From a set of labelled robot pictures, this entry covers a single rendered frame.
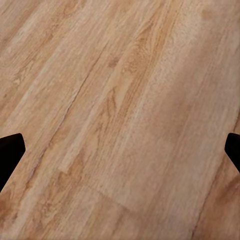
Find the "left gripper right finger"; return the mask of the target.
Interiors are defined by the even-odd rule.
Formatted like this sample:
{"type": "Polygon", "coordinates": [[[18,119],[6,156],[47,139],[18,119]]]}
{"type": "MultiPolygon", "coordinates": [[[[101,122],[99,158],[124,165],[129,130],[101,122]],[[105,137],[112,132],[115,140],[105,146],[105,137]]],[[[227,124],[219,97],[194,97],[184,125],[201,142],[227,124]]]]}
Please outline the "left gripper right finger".
{"type": "Polygon", "coordinates": [[[225,142],[224,150],[240,172],[240,135],[229,133],[225,142]]]}

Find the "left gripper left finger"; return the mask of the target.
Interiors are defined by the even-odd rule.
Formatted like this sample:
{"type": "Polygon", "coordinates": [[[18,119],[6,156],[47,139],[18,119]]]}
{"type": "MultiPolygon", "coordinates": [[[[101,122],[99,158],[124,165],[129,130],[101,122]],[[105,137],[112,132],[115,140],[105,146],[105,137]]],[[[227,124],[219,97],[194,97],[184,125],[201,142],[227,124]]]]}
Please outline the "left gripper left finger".
{"type": "Polygon", "coordinates": [[[0,138],[0,192],[25,150],[25,143],[21,133],[0,138]]]}

